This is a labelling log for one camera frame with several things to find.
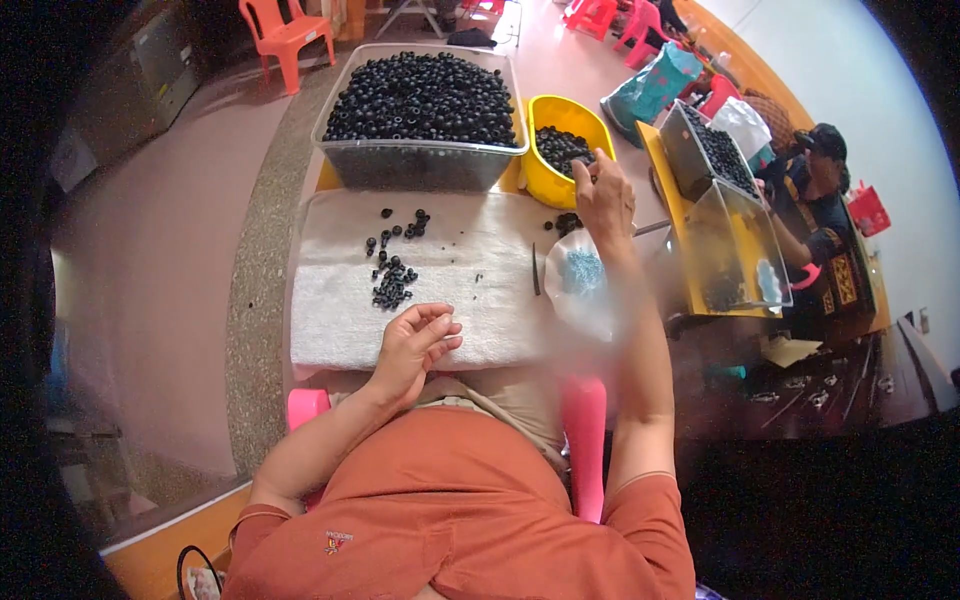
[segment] wooden table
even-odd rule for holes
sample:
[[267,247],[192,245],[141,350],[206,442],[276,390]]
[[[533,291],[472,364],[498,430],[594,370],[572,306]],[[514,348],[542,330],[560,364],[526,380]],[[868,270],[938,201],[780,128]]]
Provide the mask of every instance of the wooden table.
[[[660,141],[660,130],[639,121],[636,122],[636,130],[643,139],[643,147],[650,156],[650,163],[660,180],[663,202],[670,213],[670,221],[673,225],[673,235],[680,246],[680,252],[683,252],[684,247],[689,244],[685,218],[686,213],[693,207],[693,202],[684,198],[680,193],[677,180],[673,176],[673,170],[667,162],[666,152],[663,150],[663,144]],[[744,279],[748,286],[756,289],[756,263],[760,258],[767,257],[767,252],[763,248],[762,239],[756,231],[756,227],[750,223],[749,219],[732,214],[731,223],[733,235],[740,248],[739,258]],[[685,287],[689,314],[691,315],[781,318],[781,313],[773,313],[766,308],[749,308],[725,312],[710,310],[704,301],[703,289],[696,277],[687,276]]]

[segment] embroidered logo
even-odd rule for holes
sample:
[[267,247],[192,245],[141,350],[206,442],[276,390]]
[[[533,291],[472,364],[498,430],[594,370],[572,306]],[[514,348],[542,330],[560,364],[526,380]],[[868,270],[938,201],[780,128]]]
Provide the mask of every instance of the embroidered logo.
[[344,545],[344,542],[353,540],[351,534],[342,534],[339,531],[328,531],[326,532],[326,556],[331,554],[336,554],[340,550],[340,546]]

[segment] yellow plastic basin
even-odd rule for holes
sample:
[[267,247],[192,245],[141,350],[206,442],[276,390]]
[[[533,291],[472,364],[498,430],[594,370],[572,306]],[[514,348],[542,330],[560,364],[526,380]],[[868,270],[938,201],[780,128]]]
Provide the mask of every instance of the yellow plastic basin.
[[587,107],[561,96],[536,96],[527,104],[527,124],[530,128],[530,150],[520,159],[523,167],[521,186],[525,180],[527,191],[544,204],[572,210],[576,208],[575,185],[551,167],[537,150],[537,130],[550,127],[581,135],[590,149],[602,148],[607,156],[616,159],[610,132],[600,117]]

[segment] black cap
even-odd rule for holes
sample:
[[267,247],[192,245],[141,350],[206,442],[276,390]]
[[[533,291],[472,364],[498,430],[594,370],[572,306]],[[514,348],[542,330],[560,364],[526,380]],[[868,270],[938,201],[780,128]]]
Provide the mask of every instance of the black cap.
[[810,149],[813,152],[840,162],[847,161],[847,142],[830,123],[818,123],[807,135],[813,140],[813,148]]

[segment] black wire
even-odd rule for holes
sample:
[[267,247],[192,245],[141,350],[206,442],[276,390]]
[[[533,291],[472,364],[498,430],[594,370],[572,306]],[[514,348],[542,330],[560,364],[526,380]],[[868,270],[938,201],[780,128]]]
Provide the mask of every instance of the black wire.
[[203,550],[198,548],[195,545],[184,546],[180,551],[180,556],[177,558],[177,591],[180,593],[180,600],[186,600],[186,595],[183,593],[183,559],[186,558],[186,555],[191,552],[196,552],[200,555],[200,558],[204,559],[204,562],[208,567],[210,567],[210,572],[213,573],[213,581],[217,584],[217,591],[221,594],[224,592],[224,589],[220,586],[220,578],[217,577],[217,569],[213,568],[213,563],[210,562],[210,559],[206,557]]

